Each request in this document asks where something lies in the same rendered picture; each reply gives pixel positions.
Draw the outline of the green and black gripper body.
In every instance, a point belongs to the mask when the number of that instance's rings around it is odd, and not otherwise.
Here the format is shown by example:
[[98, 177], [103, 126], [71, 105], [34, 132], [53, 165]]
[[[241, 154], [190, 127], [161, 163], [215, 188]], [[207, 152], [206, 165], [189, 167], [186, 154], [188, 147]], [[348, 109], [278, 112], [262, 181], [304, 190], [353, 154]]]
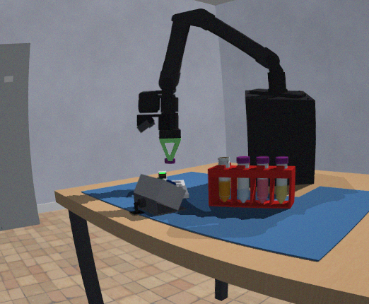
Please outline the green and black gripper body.
[[174, 139], [181, 138], [181, 130], [179, 129], [179, 115], [178, 113], [170, 114], [170, 130], [160, 130], [159, 139]]

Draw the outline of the blue bench mat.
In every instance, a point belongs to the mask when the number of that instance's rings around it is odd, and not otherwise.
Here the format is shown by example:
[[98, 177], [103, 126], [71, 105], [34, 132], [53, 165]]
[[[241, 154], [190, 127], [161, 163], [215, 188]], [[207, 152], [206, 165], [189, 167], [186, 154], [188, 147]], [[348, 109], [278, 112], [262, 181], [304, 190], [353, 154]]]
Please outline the blue bench mat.
[[[369, 212], [369, 191], [322, 187], [300, 196], [290, 209], [209, 206], [208, 174], [188, 172], [167, 176], [184, 180], [187, 208], [146, 218], [211, 238], [282, 255], [320, 261]], [[82, 191], [127, 211], [134, 210], [137, 182]]]

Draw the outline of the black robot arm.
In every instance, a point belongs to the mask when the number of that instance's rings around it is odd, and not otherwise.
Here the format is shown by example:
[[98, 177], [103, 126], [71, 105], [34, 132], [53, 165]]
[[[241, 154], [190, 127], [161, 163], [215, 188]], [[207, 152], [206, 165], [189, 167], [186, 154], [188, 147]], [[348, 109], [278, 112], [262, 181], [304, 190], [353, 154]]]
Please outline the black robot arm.
[[269, 69], [269, 88], [250, 90], [251, 94], [290, 98], [303, 98], [306, 96], [306, 93], [292, 92], [286, 89], [285, 72], [283, 72], [280, 66], [277, 54], [216, 18], [215, 15], [207, 10], [199, 8], [177, 13], [172, 16], [171, 21], [173, 22], [170, 39], [158, 82], [162, 90], [139, 93], [138, 104], [139, 113], [154, 113], [160, 110], [160, 112], [164, 112], [166, 115], [137, 115], [137, 129], [141, 133], [155, 124], [153, 117], [158, 117], [158, 130], [170, 130], [170, 114], [168, 113], [173, 115], [173, 112], [178, 112], [178, 98], [175, 97], [174, 93], [180, 80], [182, 58], [191, 25], [201, 27], [221, 37], [253, 57], [263, 67]]

